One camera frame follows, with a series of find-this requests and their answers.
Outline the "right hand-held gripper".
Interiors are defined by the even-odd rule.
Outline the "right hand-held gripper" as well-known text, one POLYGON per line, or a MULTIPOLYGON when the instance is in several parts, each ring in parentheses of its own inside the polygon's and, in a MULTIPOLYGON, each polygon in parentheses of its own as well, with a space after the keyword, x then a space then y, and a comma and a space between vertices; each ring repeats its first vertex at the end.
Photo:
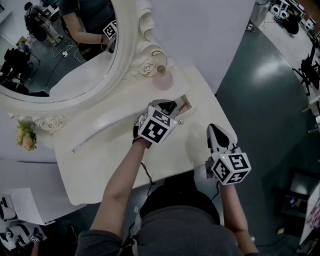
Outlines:
POLYGON ((205 162, 207 178, 217 178, 223 185, 241 183, 252 167, 245 152, 228 152, 236 147, 236 140, 219 125, 210 123, 206 129, 211 157, 205 162))

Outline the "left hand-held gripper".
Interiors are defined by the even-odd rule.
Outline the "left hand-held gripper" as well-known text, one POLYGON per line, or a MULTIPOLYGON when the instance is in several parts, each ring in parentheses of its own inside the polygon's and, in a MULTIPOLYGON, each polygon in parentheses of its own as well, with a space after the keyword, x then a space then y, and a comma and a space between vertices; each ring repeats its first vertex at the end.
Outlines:
POLYGON ((137 135, 153 144, 163 142, 178 122, 178 105, 168 99, 156 99, 149 103, 146 112, 138 119, 137 135))

